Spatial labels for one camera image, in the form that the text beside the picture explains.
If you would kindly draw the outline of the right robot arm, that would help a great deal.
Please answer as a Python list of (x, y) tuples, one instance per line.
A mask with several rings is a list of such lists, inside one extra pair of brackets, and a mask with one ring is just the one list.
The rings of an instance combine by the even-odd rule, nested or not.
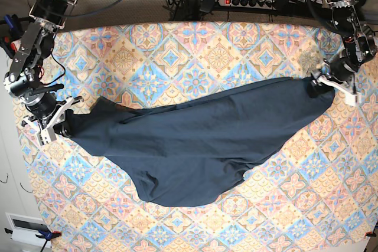
[(69, 135), (66, 112), (82, 99), (69, 97), (58, 101), (56, 92), (64, 85), (56, 79), (49, 83), (42, 81), (44, 60), (52, 55), (55, 37), (65, 27), (77, 1), (36, 0), (29, 12), (32, 22), (26, 31), (18, 30), (15, 18), (5, 18), (20, 37), (20, 46), (17, 50), (10, 49), (12, 63), (4, 77), (4, 87), (10, 96), (20, 99), (31, 113), (23, 118), (21, 124), (35, 130), (41, 145), (54, 141), (57, 135)]

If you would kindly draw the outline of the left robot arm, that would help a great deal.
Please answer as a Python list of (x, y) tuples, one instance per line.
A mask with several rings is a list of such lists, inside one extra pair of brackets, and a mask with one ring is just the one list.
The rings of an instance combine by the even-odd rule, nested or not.
[(331, 90), (345, 88), (346, 93), (356, 95), (355, 75), (360, 67), (371, 61), (377, 53), (374, 31), (360, 21), (357, 0), (324, 0), (331, 10), (331, 19), (318, 15), (312, 0), (306, 0), (312, 16), (327, 30), (341, 36), (345, 55), (334, 61), (324, 60), (311, 73), (307, 92), (317, 97)]

